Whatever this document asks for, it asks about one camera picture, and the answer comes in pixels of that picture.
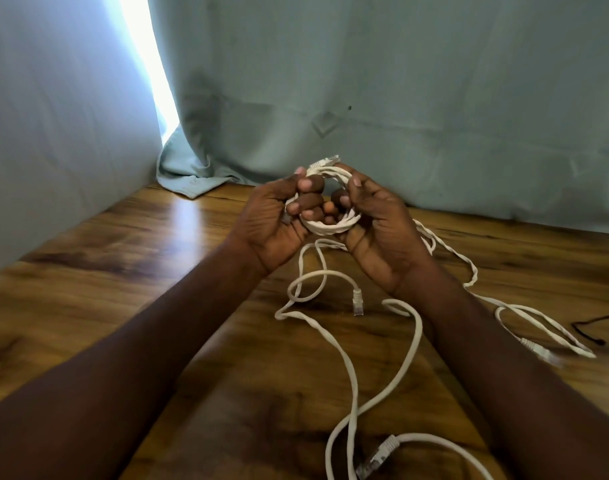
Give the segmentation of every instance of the fingernail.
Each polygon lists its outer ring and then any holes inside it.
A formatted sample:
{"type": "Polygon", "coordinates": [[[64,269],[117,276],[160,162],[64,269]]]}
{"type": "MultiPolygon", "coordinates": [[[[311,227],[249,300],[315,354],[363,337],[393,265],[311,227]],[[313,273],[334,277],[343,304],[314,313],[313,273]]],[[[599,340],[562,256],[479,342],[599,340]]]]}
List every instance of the fingernail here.
{"type": "Polygon", "coordinates": [[[308,178],[304,178],[300,180],[300,182],[298,182],[298,187],[300,187],[300,190],[303,190],[305,192],[311,189],[312,185],[313,184],[311,183],[311,180],[309,180],[308,178]]]}

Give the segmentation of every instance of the twisted white cable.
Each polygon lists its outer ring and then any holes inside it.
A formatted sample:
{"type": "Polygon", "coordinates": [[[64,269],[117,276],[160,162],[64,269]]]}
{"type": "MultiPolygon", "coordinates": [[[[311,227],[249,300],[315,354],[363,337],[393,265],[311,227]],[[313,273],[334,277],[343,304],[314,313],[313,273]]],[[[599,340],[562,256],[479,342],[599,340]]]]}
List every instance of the twisted white cable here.
{"type": "MultiPolygon", "coordinates": [[[[334,178],[334,179],[338,180],[343,186],[346,187],[346,185],[348,183],[348,179],[351,177],[351,175],[347,171],[345,171],[341,168],[336,168],[336,167],[331,166],[335,162],[338,162],[338,161],[340,161],[340,159],[336,156],[331,159],[324,159],[319,162],[316,162],[315,164],[311,165],[311,167],[309,167],[309,170],[307,171],[307,175],[308,176],[309,175],[322,175],[325,178],[334,178]]],[[[298,197],[298,195],[296,194],[296,196],[293,199],[287,201],[287,204],[290,203],[291,201],[295,200],[297,197],[298,197]]],[[[320,222],[305,221],[304,219],[302,219],[302,222],[313,233],[316,233],[318,235],[330,235],[330,234],[334,234],[334,233],[340,233],[340,232],[347,231],[352,225],[357,223],[359,218],[360,218],[360,214],[355,212],[354,209],[351,209],[345,213],[345,215],[341,218],[340,222],[338,222],[338,224],[336,224],[336,225],[325,225],[320,222]]],[[[440,244],[441,246],[444,247],[444,249],[446,249],[447,251],[450,251],[451,253],[458,256],[461,260],[466,262],[471,267],[471,279],[468,282],[464,283],[463,287],[465,289],[468,289],[471,286],[473,286],[473,284],[478,280],[478,269],[473,264],[473,262],[468,257],[458,253],[456,250],[454,250],[449,245],[447,245],[433,231],[429,230],[424,225],[422,225],[421,222],[414,219],[414,223],[416,225],[417,230],[420,232],[420,234],[422,234],[422,236],[423,236],[421,238],[422,242],[425,244],[428,252],[431,255],[433,255],[434,250],[436,250],[437,244],[440,244]]],[[[338,352],[340,352],[340,355],[342,356],[342,360],[345,364],[345,367],[347,368],[347,373],[349,376],[349,381],[351,384],[351,392],[352,392],[351,409],[350,409],[348,416],[343,418],[342,421],[340,421],[338,423],[336,428],[333,429],[333,431],[331,432],[331,435],[329,436],[329,440],[327,441],[327,445],[326,445],[325,453],[324,453],[324,463],[325,463],[325,471],[327,474],[327,480],[334,479],[333,471],[331,469],[331,450],[332,450],[333,443],[336,440],[336,438],[338,437],[338,435],[340,434],[341,430],[347,425],[348,425],[347,471],[348,471],[349,480],[357,480],[358,478],[360,478],[360,480],[365,479],[371,472],[373,472],[374,470],[379,468],[379,466],[382,464],[382,462],[384,460],[386,460],[386,458],[393,451],[395,451],[397,447],[399,447],[400,443],[412,442],[412,441],[432,442],[432,443],[437,443],[437,444],[443,445],[445,447],[451,448],[458,454],[462,455],[465,459],[467,459],[482,474],[482,476],[485,478],[485,480],[493,480],[491,474],[469,452],[467,452],[460,446],[458,446],[448,440],[445,440],[444,438],[440,438],[439,436],[434,436],[434,435],[426,435],[423,433],[408,433],[405,435],[390,436],[389,438],[387,438],[387,440],[384,443],[382,443],[382,445],[380,445],[380,448],[375,452],[374,455],[371,456],[370,460],[365,462],[363,465],[360,465],[357,470],[354,469],[353,452],[354,452],[354,441],[355,441],[356,428],[357,428],[357,417],[360,416],[365,411],[370,410],[376,404],[380,403],[385,397],[387,397],[389,394],[391,394],[391,392],[395,389],[395,387],[400,383],[400,381],[404,377],[405,373],[409,369],[409,366],[411,365],[411,362],[413,361],[413,358],[418,350],[418,346],[420,344],[420,338],[422,336],[422,321],[421,321],[421,318],[420,318],[420,315],[418,314],[418,312],[408,303],[405,303],[404,301],[401,301],[398,299],[382,300],[382,305],[385,306],[386,308],[388,308],[393,313],[396,313],[398,315],[403,315],[406,317],[413,316],[416,329],[414,332],[413,339],[411,341],[411,346],[409,347],[409,351],[407,352],[407,355],[405,356],[404,360],[402,361],[402,365],[400,366],[400,369],[398,370],[396,375],[393,377],[391,382],[389,382],[389,384],[384,389],[382,389],[382,391],[380,391],[380,393],[378,395],[374,396],[372,399],[370,399],[366,403],[362,404],[362,406],[358,407],[358,405],[357,405],[357,393],[358,393],[357,387],[358,386],[357,386],[356,371],[355,371],[355,368],[353,367],[351,359],[348,357],[346,352],[342,349],[342,347],[337,342],[337,340],[332,336],[331,333],[329,333],[329,331],[325,330],[316,320],[305,315],[304,313],[296,312],[296,311],[293,311],[293,312],[285,311],[288,308],[290,308],[291,306],[293,306],[294,303],[297,303],[297,302],[301,303],[301,302],[309,301],[309,300],[315,298],[316,296],[318,296],[320,294],[320,292],[324,289],[324,286],[327,282],[327,276],[338,276],[339,278],[343,278],[344,280],[346,280],[347,282],[349,282],[349,284],[351,284],[353,286],[354,315],[363,314],[362,291],[357,286],[357,283],[352,278],[350,278],[349,276],[347,276],[344,273],[327,269],[327,263],[324,259],[324,255],[322,254],[321,248],[333,248],[333,249],[347,251],[347,248],[344,244],[341,244],[340,242],[337,242],[337,241],[332,241],[330,239],[318,239],[313,244],[306,244],[305,246],[303,246],[300,251],[300,257],[298,259],[298,268],[299,268],[300,275],[296,280],[294,280],[289,285],[289,288],[287,289],[287,295],[289,296],[289,302],[276,312],[275,317],[278,320],[284,320],[285,318],[288,318],[288,317],[298,318],[298,319],[304,320],[307,323],[309,323],[309,325],[311,327],[318,330],[320,332],[320,334],[325,338],[325,340],[327,340],[331,345],[333,345],[338,350],[338,352]],[[311,247],[315,247],[315,249],[318,253],[318,257],[320,259],[320,263],[322,265],[322,269],[319,271],[312,271],[311,273],[303,274],[304,273],[304,258],[303,257],[304,257],[306,250],[310,249],[311,247]],[[301,298],[300,291],[302,290],[302,283],[305,280],[308,280],[309,278],[313,278],[315,276],[322,276],[322,282],[320,283],[320,286],[318,286],[316,291],[311,293],[309,296],[301,298]]],[[[520,343],[522,343],[524,346],[529,348],[529,350],[533,351],[541,359],[543,359],[549,363],[552,363],[554,365],[561,364],[560,359],[557,358],[556,355],[554,355],[552,352],[547,350],[547,348],[542,347],[541,345],[536,344],[531,340],[528,340],[525,338],[519,338],[519,337],[515,336],[510,330],[508,330],[508,328],[504,325],[504,323],[502,322],[502,320],[500,318],[500,314],[504,309],[508,308],[509,310],[513,311],[518,316],[524,318],[528,322],[532,323],[534,326],[538,327],[538,329],[544,331],[547,335],[549,335],[550,338],[552,338],[554,341],[556,341],[556,343],[573,350],[577,354],[585,356],[585,357],[589,357],[589,358],[596,357],[596,355],[593,354],[593,352],[591,352],[591,350],[587,346],[585,346],[584,344],[579,342],[575,337],[573,337],[573,335],[570,334],[570,332],[568,332],[562,325],[557,323],[552,318],[549,318],[547,315],[541,313],[540,311],[538,311],[534,308],[531,308],[529,306],[509,305],[509,304],[506,304],[506,303],[502,302],[501,300],[498,300],[495,298],[488,298],[485,296],[476,295],[474,293],[471,293],[471,294],[473,294],[474,296],[476,296],[479,299],[487,301],[488,303],[492,303],[493,305],[496,305],[498,308],[495,310],[495,317],[498,320],[498,322],[500,322],[500,324],[509,333],[511,333],[511,335],[513,335],[516,339],[518,339],[518,341],[520,341],[520,343]],[[534,315],[538,315],[541,318],[543,318],[543,320],[545,320],[545,322],[549,323],[552,327],[554,327],[555,329],[560,331],[564,336],[566,336],[568,339],[570,339],[572,341],[572,343],[570,343],[568,340],[564,339],[563,337],[557,335],[556,333],[548,330],[547,327],[545,327],[542,323],[540,323],[538,320],[536,320],[536,318],[534,318],[533,316],[529,315],[527,312],[534,314],[534,315]]]]}

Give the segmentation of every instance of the person's right arm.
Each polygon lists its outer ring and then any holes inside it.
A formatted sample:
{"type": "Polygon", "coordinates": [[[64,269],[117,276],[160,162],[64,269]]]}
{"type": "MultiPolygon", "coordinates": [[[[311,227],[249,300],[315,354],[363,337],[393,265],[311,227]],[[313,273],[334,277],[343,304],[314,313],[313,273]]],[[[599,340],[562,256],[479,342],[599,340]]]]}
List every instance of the person's right arm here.
{"type": "MultiPolygon", "coordinates": [[[[428,254],[396,195],[347,166],[359,225],[343,238],[364,272],[428,322],[432,342],[528,479],[609,480],[609,416],[513,338],[428,254]]],[[[325,211],[333,215],[331,204],[325,211]]]]}

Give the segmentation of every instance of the person's left hand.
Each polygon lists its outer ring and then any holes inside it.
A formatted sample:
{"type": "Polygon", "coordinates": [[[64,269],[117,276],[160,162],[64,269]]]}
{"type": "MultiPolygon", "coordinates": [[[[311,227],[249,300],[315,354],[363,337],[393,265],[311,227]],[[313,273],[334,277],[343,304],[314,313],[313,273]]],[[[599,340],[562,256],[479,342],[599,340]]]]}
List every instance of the person's left hand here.
{"type": "Polygon", "coordinates": [[[255,257],[262,274],[272,273],[293,256],[309,235],[296,216],[300,214],[311,221],[324,218],[323,189],[324,179],[319,175],[306,177],[306,169],[301,167],[291,177],[256,187],[228,241],[255,257]],[[285,201],[296,193],[298,199],[287,206],[293,218],[289,224],[284,223],[285,201]]]}

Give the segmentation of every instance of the hand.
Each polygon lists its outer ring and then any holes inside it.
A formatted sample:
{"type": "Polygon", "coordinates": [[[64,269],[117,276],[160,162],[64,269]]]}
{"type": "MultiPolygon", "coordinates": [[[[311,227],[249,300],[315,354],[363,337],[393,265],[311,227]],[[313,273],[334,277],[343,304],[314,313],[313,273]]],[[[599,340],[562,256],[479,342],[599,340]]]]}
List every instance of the hand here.
{"type": "Polygon", "coordinates": [[[342,163],[336,166],[350,172],[352,178],[348,192],[341,189],[331,196],[334,209],[328,203],[324,205],[324,222],[335,223],[335,216],[352,205],[362,213],[358,224],[339,235],[340,240],[364,273],[396,296],[412,271],[437,265],[402,199],[351,167],[342,163]]]}
{"type": "Polygon", "coordinates": [[[324,217],[320,208],[323,189],[324,179],[319,175],[307,178],[302,167],[291,177],[256,187],[229,234],[228,243],[249,255],[262,275],[272,273],[293,256],[309,235],[300,219],[283,222],[285,201],[299,193],[298,199],[289,204],[289,214],[319,220],[324,217]]]}

